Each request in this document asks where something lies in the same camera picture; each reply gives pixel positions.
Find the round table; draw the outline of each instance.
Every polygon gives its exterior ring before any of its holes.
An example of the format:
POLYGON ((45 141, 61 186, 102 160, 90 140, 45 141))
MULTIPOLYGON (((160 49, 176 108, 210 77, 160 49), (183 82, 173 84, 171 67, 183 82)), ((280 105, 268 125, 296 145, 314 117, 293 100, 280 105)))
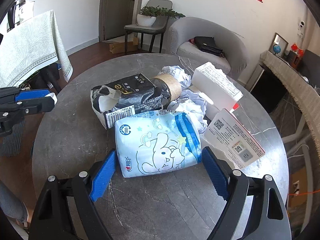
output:
MULTIPOLYGON (((105 130, 92 110, 92 87, 136 73, 152 78, 168 65, 179 65, 192 74, 200 64, 173 55, 135 54, 98 64, 70 82, 59 93, 55 108, 45 114, 36 136, 32 160, 36 195, 48 176, 74 177, 115 148, 114 129, 105 130)), ((272 175, 285 202, 289 175, 280 135, 257 100, 237 82, 233 83, 244 95, 234 114, 266 152, 243 172, 257 178, 272 175)), ((217 195, 202 163, 130 179, 123 178, 118 167, 111 181, 112 190, 106 190, 95 206, 115 240, 207 239, 226 203, 217 195)), ((251 203, 252 197, 248 197, 234 239, 244 232, 251 203)))

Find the globe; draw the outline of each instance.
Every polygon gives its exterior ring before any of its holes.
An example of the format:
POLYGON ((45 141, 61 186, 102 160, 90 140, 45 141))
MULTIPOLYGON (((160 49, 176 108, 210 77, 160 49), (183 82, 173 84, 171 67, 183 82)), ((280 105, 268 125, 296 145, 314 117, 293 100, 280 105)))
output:
POLYGON ((278 44, 273 45, 273 51, 277 54, 280 53, 281 48, 278 44))

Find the beige fringed cloth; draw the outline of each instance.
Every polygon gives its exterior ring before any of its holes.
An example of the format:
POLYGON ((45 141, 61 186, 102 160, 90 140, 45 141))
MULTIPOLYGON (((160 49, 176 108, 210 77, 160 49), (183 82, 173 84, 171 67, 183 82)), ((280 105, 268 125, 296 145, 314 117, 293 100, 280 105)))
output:
POLYGON ((320 96, 293 68, 270 51, 263 52, 260 60, 277 76, 297 103, 320 157, 320 96))

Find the gray armchair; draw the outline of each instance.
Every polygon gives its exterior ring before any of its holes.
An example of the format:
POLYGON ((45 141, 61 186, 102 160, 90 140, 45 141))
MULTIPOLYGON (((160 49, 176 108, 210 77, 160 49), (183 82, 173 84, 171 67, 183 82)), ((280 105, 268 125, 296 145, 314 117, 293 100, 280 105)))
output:
POLYGON ((216 23, 195 17, 181 18, 171 25, 168 30, 166 53, 194 59, 201 64, 209 61, 235 80, 249 62, 247 48, 237 35, 216 23), (217 46, 223 49, 226 57, 221 58, 200 51, 189 42, 196 36, 214 37, 217 46))

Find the blue gripper pad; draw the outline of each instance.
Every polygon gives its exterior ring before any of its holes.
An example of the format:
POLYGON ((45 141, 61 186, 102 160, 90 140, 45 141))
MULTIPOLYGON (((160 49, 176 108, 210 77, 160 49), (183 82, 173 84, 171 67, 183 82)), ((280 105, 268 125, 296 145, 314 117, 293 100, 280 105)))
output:
POLYGON ((50 93, 51 92, 48 89, 23 91, 15 97, 15 101, 18 102, 27 99, 43 98, 50 93))
POLYGON ((112 151, 92 181, 90 198, 93 202, 96 202, 98 198, 103 196, 109 181, 116 170, 116 158, 116 151, 112 151))
POLYGON ((217 194, 227 201, 229 199, 228 180, 207 148, 202 150, 202 162, 217 194))

